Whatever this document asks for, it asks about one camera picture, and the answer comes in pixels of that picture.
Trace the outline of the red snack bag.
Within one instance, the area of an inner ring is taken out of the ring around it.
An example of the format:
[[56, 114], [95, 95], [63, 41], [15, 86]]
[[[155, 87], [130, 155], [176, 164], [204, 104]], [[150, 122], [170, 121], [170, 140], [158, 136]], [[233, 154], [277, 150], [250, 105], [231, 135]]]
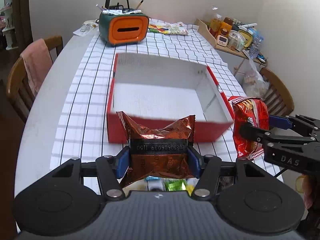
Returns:
[[239, 158], [249, 160], [263, 155], [257, 129], [268, 130], [269, 118], [265, 103], [256, 97], [231, 96], [234, 111], [233, 140]]

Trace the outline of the copper foil snack packet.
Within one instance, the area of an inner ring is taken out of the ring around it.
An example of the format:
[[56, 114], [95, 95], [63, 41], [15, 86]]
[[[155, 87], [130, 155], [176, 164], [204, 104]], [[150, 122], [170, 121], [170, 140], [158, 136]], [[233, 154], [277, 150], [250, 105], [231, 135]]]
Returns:
[[186, 179], [188, 147], [193, 144], [195, 115], [189, 115], [164, 128], [151, 129], [136, 123], [123, 111], [117, 113], [129, 143], [129, 167], [120, 185], [127, 187], [148, 176]]

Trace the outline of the right wooden chair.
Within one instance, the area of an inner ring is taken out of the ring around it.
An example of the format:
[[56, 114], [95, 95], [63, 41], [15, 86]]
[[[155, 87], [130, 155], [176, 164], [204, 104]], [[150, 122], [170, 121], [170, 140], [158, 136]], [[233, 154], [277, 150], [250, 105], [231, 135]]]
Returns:
[[268, 113], [276, 116], [290, 115], [295, 109], [295, 104], [287, 87], [268, 68], [262, 68], [260, 74], [263, 80], [269, 83], [268, 90], [263, 96]]

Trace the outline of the green foil packet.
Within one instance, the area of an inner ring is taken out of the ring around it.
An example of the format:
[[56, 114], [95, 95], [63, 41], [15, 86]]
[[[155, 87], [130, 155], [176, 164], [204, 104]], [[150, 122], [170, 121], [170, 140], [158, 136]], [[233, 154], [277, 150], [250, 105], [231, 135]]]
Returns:
[[164, 180], [166, 191], [186, 191], [186, 183], [184, 179], [166, 179]]

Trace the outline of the clear plastic bag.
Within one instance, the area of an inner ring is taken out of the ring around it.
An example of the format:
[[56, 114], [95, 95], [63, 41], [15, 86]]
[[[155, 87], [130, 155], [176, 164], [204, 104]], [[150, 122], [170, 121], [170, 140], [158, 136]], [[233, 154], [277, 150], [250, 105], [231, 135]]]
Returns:
[[248, 97], [263, 98], [270, 83], [265, 81], [258, 72], [254, 61], [249, 57], [250, 70], [244, 75], [242, 88]]

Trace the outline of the white checked tablecloth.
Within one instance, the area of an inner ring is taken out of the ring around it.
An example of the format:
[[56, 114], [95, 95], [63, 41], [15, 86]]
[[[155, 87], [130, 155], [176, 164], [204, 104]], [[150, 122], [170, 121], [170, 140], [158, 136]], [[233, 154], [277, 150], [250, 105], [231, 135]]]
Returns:
[[244, 90], [199, 27], [187, 29], [187, 36], [147, 33], [120, 46], [93, 36], [66, 96], [51, 169], [73, 157], [89, 163], [118, 154], [127, 146], [119, 112], [151, 129], [194, 115], [194, 148], [236, 160], [229, 98]]

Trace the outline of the red cardboard box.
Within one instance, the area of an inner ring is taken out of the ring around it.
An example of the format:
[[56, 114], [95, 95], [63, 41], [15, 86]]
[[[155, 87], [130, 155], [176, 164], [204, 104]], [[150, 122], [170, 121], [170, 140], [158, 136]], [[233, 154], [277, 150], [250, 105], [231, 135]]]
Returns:
[[163, 128], [195, 115], [194, 142], [214, 142], [234, 121], [234, 113], [209, 66], [147, 54], [118, 53], [107, 102], [108, 142], [126, 142], [117, 115]]

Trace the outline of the white digital timer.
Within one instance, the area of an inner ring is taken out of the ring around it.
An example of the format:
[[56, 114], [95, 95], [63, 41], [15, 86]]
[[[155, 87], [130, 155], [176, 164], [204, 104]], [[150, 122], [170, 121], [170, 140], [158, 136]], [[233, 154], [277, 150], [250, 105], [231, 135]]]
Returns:
[[217, 38], [217, 44], [223, 47], [226, 47], [228, 44], [228, 38], [223, 35], [218, 35]]

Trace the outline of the wooden tray of bottles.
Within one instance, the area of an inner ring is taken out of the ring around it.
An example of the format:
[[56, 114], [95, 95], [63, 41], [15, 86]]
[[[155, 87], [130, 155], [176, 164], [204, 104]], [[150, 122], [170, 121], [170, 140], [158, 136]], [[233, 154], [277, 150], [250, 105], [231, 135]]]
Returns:
[[236, 50], [234, 47], [229, 48], [228, 47], [228, 41], [226, 37], [218, 37], [215, 38], [211, 32], [208, 29], [208, 25], [207, 22], [200, 20], [200, 19], [196, 19], [195, 21], [195, 25], [198, 26], [198, 30], [197, 32], [202, 35], [204, 37], [204, 39], [212, 46], [214, 47], [216, 50], [224, 52], [224, 53], [229, 53], [231, 55], [234, 56], [238, 56], [241, 57], [245, 60], [248, 60], [249, 58], [247, 57], [247, 55], [245, 54], [245, 50], [242, 51], [238, 51]]

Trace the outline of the colourful packet at table end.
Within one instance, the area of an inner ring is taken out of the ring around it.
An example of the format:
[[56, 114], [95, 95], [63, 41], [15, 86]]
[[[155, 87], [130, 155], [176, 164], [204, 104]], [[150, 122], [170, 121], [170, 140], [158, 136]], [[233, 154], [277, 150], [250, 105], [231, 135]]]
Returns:
[[148, 32], [159, 33], [163, 35], [183, 35], [189, 34], [187, 26], [182, 23], [150, 23], [148, 27]]

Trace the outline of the wooden chair with pink towel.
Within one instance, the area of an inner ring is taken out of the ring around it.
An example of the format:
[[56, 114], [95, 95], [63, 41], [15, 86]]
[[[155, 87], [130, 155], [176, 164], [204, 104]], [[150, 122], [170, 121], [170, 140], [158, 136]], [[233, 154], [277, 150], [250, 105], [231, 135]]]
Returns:
[[[56, 55], [59, 55], [63, 50], [63, 39], [60, 35], [45, 38], [44, 41], [49, 52], [55, 50]], [[36, 96], [33, 95], [29, 87], [27, 72], [20, 56], [9, 73], [6, 95], [18, 116], [23, 122], [26, 122]]]

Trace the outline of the pink towel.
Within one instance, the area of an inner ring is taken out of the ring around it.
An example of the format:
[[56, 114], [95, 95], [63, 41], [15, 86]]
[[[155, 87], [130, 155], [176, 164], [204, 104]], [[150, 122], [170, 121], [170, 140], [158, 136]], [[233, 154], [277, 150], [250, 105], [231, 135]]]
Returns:
[[27, 72], [29, 87], [34, 96], [37, 96], [53, 62], [44, 39], [31, 43], [20, 57]]

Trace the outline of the orange green tissue box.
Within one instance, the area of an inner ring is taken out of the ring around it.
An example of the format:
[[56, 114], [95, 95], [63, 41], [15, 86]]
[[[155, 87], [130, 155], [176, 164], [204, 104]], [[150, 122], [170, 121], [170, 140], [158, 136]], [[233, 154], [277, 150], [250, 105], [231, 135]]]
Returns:
[[103, 10], [99, 16], [100, 36], [111, 46], [138, 43], [146, 37], [149, 18], [134, 11]]

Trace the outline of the papers beside tissue box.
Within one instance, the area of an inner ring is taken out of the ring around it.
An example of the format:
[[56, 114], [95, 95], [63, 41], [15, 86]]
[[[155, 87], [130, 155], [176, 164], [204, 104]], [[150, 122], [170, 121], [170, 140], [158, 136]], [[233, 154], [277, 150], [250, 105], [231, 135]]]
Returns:
[[73, 34], [76, 36], [84, 37], [97, 27], [98, 23], [96, 20], [88, 20], [85, 21], [79, 29], [74, 31]]

